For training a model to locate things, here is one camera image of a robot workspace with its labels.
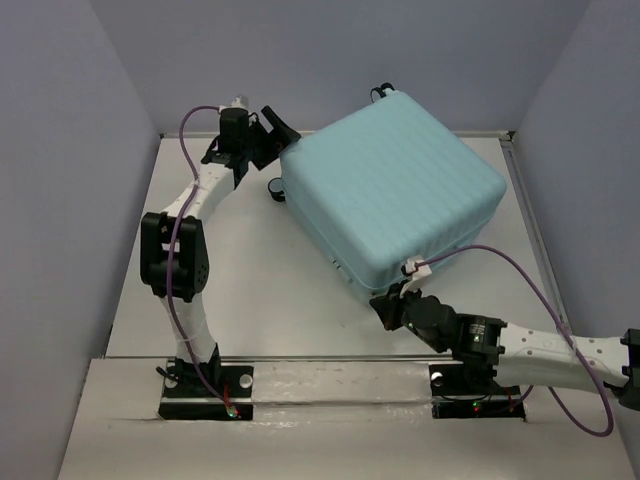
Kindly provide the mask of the light blue hard-shell suitcase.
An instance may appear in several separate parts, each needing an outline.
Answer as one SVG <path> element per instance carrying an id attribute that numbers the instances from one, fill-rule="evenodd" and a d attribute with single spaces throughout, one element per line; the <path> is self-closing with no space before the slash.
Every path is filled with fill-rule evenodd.
<path id="1" fill-rule="evenodd" d="M 366 304 L 402 281 L 413 257 L 471 244 L 494 216 L 505 178 L 408 94 L 377 99 L 280 155 L 286 205 Z"/>

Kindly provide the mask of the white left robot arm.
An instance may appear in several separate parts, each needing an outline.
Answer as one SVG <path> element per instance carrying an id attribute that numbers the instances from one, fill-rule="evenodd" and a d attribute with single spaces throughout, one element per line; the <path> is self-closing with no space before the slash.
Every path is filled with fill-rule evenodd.
<path id="1" fill-rule="evenodd" d="M 205 226 L 249 168 L 269 166 L 301 135 L 269 106 L 254 112 L 235 100 L 208 109 L 217 113 L 219 131 L 201 160 L 192 158 L 183 136 L 178 138 L 191 181 L 169 206 L 141 219 L 140 277 L 160 299 L 172 325 L 177 371 L 170 379 L 217 397 L 220 354 L 202 301 L 210 273 Z"/>

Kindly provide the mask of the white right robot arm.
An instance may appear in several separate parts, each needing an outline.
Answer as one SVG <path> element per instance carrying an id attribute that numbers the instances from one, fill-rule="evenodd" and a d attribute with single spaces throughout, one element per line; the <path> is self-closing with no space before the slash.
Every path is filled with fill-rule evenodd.
<path id="1" fill-rule="evenodd" d="M 564 337 L 513 322 L 455 311 L 433 295 L 403 292 L 395 284 L 369 305 L 384 328 L 405 328 L 437 353 L 459 362 L 470 391 L 489 386 L 533 385 L 611 393 L 627 409 L 639 409 L 639 331 L 621 337 Z"/>

